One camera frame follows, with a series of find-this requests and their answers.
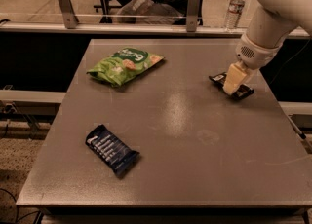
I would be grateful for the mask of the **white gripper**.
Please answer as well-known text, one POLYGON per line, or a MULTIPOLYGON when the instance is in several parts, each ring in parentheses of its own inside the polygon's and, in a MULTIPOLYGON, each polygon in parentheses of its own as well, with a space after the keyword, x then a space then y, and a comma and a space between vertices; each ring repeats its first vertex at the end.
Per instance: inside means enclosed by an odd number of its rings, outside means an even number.
POLYGON ((243 34, 236 47, 236 56, 241 61, 229 66, 223 90, 228 95, 237 92, 241 85, 250 81, 255 70, 267 65, 279 50, 280 46, 277 48, 261 47, 243 34))

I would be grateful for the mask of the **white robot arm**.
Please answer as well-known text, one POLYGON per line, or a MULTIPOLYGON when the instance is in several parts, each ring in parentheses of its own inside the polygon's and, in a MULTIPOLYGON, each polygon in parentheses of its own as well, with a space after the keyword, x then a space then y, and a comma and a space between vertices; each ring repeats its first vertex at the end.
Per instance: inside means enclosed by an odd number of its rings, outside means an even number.
POLYGON ((255 70, 267 65, 283 46, 288 35, 301 27, 312 35, 311 0, 257 0, 248 29, 235 51, 237 62, 227 71, 223 90, 234 94, 255 70))

